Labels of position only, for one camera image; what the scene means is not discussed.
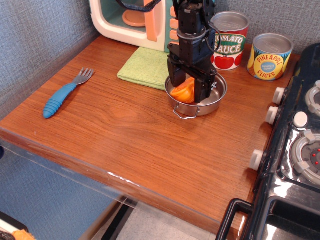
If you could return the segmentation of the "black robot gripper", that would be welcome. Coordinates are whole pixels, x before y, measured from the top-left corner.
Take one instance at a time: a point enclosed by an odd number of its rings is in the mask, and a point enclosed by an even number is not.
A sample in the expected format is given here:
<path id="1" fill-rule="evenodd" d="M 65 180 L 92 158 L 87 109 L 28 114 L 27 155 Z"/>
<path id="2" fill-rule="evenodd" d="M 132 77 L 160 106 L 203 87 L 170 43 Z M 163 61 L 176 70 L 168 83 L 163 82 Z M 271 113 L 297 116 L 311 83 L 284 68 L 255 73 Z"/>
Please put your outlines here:
<path id="1" fill-rule="evenodd" d="M 216 32 L 214 28 L 203 27 L 198 33 L 184 33 L 177 30 L 179 44 L 168 45 L 167 60 L 170 82 L 178 87 L 186 80 L 186 74 L 196 78 L 194 84 L 194 102 L 210 97 L 217 86 L 217 70 L 211 63 L 211 56 L 216 51 Z"/>

